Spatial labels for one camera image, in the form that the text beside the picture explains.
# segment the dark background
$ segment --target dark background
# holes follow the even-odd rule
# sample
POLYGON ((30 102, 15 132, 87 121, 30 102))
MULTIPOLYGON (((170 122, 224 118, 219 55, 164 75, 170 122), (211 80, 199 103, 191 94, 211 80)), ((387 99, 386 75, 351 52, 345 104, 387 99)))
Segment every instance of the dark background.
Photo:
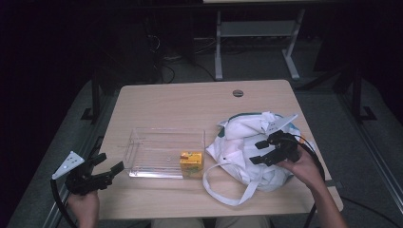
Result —
MULTIPOLYGON (((4 227, 82 86, 99 72, 106 92, 154 83, 161 53, 149 51, 147 35, 158 35, 164 48, 174 48, 194 62, 193 36, 214 37, 216 14, 81 10, 74 1, 0 4, 0 226, 4 227)), ((237 19, 245 13, 229 15, 237 19)), ((393 0, 309 8, 299 38, 323 39, 317 70, 345 63, 359 67, 403 123, 402 15, 402 4, 393 0)))

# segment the background table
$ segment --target background table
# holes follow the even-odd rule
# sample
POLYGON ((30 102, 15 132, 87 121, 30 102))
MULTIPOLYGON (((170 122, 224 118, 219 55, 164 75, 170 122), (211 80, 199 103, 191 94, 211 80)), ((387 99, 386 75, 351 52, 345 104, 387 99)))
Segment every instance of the background table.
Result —
MULTIPOLYGON (((289 83, 285 80, 221 82, 177 85, 131 85, 122 88, 101 147, 107 160, 94 174, 107 171, 124 157, 134 127, 202 128, 206 145, 219 132, 217 123, 242 112, 271 111, 283 116, 298 114, 293 123, 315 142, 289 83), (233 96, 240 89, 243 96, 233 96)), ((326 165, 326 180, 331 177, 326 165)), ((214 164, 206 155, 205 167, 214 164)), ((210 176, 213 189, 227 197, 239 197, 245 186, 217 168, 210 176)), ((335 187, 329 188, 338 208, 342 202, 335 187)), ((130 179, 124 171, 100 191, 100 219, 153 219, 279 215, 308 213, 314 201, 308 188, 296 178, 270 193, 257 191, 244 204, 233 207, 213 199, 202 180, 130 179)))

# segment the yellow package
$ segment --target yellow package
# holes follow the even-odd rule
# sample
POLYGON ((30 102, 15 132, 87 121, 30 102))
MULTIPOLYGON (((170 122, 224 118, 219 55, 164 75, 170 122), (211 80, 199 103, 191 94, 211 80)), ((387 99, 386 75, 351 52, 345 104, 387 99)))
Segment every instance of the yellow package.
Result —
POLYGON ((184 179, 201 179, 203 170, 202 152, 183 151, 181 153, 181 170, 184 179))

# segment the clear plastic container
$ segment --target clear plastic container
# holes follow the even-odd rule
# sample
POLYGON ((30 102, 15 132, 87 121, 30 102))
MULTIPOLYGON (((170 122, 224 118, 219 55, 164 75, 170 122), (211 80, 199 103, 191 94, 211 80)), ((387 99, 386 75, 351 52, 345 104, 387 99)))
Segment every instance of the clear plastic container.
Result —
POLYGON ((181 153, 202 152, 205 134, 201 129, 143 128, 132 130, 124 164, 131 178, 192 179, 181 170, 181 153))

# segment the bag handle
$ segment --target bag handle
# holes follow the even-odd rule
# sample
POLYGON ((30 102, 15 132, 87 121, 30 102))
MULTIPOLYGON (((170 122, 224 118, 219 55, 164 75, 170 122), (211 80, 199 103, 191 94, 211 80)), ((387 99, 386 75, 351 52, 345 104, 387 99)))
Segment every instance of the bag handle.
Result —
POLYGON ((245 192, 243 193, 243 196, 240 199, 229 199, 229 198, 226 198, 225 196, 215 192, 213 189, 211 189, 210 183, 207 180, 208 173, 210 172, 211 169, 213 169, 217 166, 223 166, 223 165, 234 165, 234 166, 237 166, 238 168, 240 168, 240 166, 233 164, 233 163, 218 163, 218 164, 215 164, 215 165, 211 166, 210 168, 208 168, 202 177, 202 184, 203 184, 205 190, 208 192, 208 194, 210 194, 214 199, 216 199, 224 204, 230 205, 230 206, 238 206, 238 205, 241 205, 242 203, 244 203, 245 201, 251 199, 252 196, 255 194, 256 189, 258 188, 258 185, 259 185, 261 179, 263 178, 262 169, 260 169, 258 177, 255 180, 250 181, 250 183, 248 184, 248 186, 245 189, 245 192))

